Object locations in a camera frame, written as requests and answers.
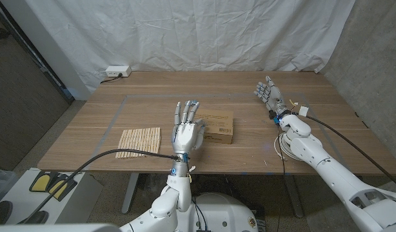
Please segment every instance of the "white backdrop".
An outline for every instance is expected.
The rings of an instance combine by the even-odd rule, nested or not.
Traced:
[[[354,0],[26,0],[94,91],[109,65],[132,70],[314,70]]]

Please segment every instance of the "wooden table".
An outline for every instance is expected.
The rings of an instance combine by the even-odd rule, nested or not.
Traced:
[[[190,154],[194,174],[282,174],[274,150],[277,127],[268,110],[253,94],[269,75],[284,95],[310,107],[315,117],[356,143],[392,175],[396,160],[362,123],[346,101],[324,78],[313,72],[132,72],[128,78],[102,84],[62,132],[37,167],[74,171],[100,152],[118,147],[123,130],[161,128],[162,154],[172,154],[170,135],[177,102],[196,99],[200,108],[234,112],[232,144],[204,142]],[[382,174],[370,161],[330,130],[301,117],[321,140],[324,149],[357,175]],[[122,208],[130,208],[138,173],[169,173],[172,161],[156,157],[116,159],[102,157],[90,171],[132,171]],[[291,158],[285,162],[286,187],[297,217],[304,213],[292,175],[316,175],[313,168]]]

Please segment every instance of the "robotic arm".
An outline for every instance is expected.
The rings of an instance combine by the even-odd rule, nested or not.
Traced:
[[[314,168],[345,205],[361,231],[396,231],[396,193],[363,183],[353,173],[331,157],[311,128],[291,114],[279,89],[271,79],[259,83],[254,92],[265,104],[270,119],[277,118],[285,134],[283,141],[292,155]]]
[[[175,126],[172,130],[172,148],[178,159],[172,164],[167,186],[152,207],[135,220],[122,226],[124,232],[174,231],[178,225],[177,210],[185,212],[190,207],[191,189],[188,176],[188,154],[198,149],[204,139],[204,121],[193,121],[199,102],[188,101],[180,118],[181,103],[175,109]]]

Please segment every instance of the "wall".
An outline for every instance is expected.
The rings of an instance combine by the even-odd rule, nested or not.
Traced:
[[[88,88],[28,4],[25,1],[1,0],[1,2],[75,99],[87,100],[90,96]]]
[[[396,157],[396,1],[357,0],[321,73]]]

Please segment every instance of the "power outlet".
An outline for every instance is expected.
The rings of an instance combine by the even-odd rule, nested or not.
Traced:
[[[120,73],[122,77],[129,77],[132,70],[129,66],[109,66],[105,72],[108,77],[117,77]]]

